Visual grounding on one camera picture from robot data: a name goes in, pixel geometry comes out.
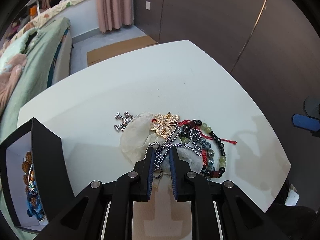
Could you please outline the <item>light green pillow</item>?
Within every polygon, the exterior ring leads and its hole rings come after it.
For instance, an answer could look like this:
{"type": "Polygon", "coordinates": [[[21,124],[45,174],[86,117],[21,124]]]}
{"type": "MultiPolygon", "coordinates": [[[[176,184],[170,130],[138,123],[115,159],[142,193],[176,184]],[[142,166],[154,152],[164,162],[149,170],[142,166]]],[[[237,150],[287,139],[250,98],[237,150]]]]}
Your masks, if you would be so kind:
{"type": "Polygon", "coordinates": [[[22,34],[19,38],[12,39],[4,44],[1,49],[1,65],[6,64],[16,54],[22,54],[27,48],[27,42],[33,35],[40,34],[38,27],[31,28],[22,34]]]}

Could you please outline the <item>green bed sheet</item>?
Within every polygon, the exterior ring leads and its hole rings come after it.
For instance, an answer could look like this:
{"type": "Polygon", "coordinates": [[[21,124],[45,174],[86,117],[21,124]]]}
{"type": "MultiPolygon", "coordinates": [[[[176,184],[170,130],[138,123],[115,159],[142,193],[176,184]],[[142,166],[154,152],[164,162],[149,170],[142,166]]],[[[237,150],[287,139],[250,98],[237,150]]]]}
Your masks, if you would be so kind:
{"type": "Polygon", "coordinates": [[[21,107],[49,87],[48,80],[53,76],[54,56],[70,26],[69,19],[57,18],[46,27],[39,28],[41,33],[28,40],[27,48],[23,52],[27,63],[1,114],[1,141],[16,129],[21,107]]]}

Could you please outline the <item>black square jewelry box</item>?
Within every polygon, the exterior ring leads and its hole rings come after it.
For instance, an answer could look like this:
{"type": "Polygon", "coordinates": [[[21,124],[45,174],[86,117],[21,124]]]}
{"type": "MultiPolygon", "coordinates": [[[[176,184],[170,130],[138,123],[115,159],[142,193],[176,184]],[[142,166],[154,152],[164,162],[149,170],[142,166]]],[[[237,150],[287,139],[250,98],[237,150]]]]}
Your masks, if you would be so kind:
{"type": "Polygon", "coordinates": [[[40,232],[74,198],[61,138],[32,118],[1,143],[1,182],[18,229],[40,232]]]}

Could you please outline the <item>silver stud earrings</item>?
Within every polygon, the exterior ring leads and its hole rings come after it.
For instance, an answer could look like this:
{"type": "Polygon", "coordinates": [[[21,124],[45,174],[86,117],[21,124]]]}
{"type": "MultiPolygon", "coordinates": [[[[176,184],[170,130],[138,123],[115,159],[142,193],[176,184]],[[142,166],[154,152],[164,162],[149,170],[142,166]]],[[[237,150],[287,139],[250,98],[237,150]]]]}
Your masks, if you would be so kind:
{"type": "Polygon", "coordinates": [[[131,115],[129,112],[124,112],[123,114],[117,113],[115,115],[116,120],[120,120],[121,123],[118,125],[114,125],[114,129],[119,132],[119,131],[124,131],[127,125],[131,122],[133,119],[133,115],[131,115]]]}

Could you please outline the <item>white bedside table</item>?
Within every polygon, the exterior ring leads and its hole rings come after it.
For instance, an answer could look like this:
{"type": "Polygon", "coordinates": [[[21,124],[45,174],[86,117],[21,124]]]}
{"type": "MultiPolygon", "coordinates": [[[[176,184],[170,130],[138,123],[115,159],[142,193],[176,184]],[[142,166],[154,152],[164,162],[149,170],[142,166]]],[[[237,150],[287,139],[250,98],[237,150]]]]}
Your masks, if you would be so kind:
{"type": "Polygon", "coordinates": [[[119,149],[115,116],[173,113],[199,119],[225,140],[227,170],[262,210],[291,164],[260,108],[214,59],[190,41],[158,44],[99,62],[26,103],[18,125],[36,118],[62,139],[74,193],[114,181],[133,166],[119,149]]]}

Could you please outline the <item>pink curtain right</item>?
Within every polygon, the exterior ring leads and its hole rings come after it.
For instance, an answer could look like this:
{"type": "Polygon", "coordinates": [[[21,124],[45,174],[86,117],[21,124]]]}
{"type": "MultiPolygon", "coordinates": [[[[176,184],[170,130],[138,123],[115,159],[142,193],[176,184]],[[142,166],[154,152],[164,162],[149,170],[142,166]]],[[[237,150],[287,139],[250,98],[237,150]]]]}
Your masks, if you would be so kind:
{"type": "Polygon", "coordinates": [[[102,33],[133,23],[133,0],[97,0],[99,29],[102,33]]]}

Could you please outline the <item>white wall socket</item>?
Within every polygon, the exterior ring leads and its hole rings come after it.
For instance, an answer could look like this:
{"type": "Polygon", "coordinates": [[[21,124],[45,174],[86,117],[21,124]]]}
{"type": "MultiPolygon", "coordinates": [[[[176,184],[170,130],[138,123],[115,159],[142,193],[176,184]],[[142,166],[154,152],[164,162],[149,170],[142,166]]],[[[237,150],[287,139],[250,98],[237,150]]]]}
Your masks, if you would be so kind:
{"type": "Polygon", "coordinates": [[[151,9],[151,2],[146,1],[145,8],[146,8],[146,10],[150,10],[151,9]]]}

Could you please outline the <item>pink duck blanket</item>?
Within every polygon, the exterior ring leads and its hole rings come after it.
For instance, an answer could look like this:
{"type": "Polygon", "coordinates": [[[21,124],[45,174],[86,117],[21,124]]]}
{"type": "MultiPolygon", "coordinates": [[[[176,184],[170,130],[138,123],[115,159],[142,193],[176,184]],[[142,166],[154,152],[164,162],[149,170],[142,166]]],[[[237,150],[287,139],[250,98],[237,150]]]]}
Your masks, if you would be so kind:
{"type": "Polygon", "coordinates": [[[9,102],[26,63],[26,55],[19,53],[4,64],[4,69],[1,71],[1,114],[9,102]]]}

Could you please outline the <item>flattened cardboard sheet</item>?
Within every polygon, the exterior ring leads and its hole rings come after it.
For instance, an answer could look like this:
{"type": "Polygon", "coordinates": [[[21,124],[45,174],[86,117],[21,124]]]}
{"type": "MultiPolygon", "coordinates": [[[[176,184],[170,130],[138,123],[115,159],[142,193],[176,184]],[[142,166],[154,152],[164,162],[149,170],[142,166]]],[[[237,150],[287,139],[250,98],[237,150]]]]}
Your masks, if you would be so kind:
{"type": "Polygon", "coordinates": [[[87,65],[91,66],[112,57],[137,49],[156,45],[157,42],[148,35],[100,47],[87,53],[87,65]]]}

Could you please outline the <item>gold butterfly brooch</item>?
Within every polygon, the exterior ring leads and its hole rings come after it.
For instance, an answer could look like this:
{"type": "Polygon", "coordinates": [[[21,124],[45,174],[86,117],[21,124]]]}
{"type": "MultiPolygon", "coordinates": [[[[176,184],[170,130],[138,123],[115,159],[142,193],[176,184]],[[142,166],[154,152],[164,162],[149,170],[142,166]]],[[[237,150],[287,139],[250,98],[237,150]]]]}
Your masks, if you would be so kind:
{"type": "Polygon", "coordinates": [[[172,134],[179,119],[179,115],[171,114],[170,112],[167,114],[155,114],[151,119],[150,131],[167,139],[172,134]]]}

